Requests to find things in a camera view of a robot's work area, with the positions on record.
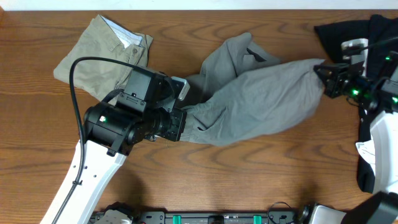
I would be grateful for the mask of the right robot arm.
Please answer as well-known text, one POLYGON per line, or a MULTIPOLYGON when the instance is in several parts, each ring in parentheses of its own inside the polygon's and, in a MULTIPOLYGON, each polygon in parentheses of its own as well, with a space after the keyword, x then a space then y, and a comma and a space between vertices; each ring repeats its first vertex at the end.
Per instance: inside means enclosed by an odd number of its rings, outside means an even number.
POLYGON ((374 143, 373 196, 352 210, 306 206, 297 223, 394 223, 397 220, 397 52, 384 59, 377 80, 354 65, 316 65, 314 72, 330 98, 344 95, 366 110, 374 143))

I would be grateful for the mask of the grey shorts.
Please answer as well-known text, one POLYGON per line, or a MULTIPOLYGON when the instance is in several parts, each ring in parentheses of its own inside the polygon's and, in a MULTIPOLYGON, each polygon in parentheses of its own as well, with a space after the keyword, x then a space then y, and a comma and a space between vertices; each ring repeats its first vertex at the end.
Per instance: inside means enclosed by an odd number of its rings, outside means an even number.
POLYGON ((245 32, 211 53, 187 77, 181 141, 226 146, 276 134, 311 117, 323 94, 320 58, 282 63, 245 32))

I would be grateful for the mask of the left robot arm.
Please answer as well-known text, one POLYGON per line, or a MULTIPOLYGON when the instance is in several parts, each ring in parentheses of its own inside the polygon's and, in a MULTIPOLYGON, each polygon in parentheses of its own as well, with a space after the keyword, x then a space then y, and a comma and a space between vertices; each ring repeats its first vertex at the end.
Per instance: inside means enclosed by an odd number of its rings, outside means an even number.
POLYGON ((179 77, 137 67, 118 90, 115 105, 106 97, 84 115, 83 140, 42 223, 87 223, 104 189, 133 146, 157 137, 179 141, 186 112, 175 107, 189 91, 179 77))

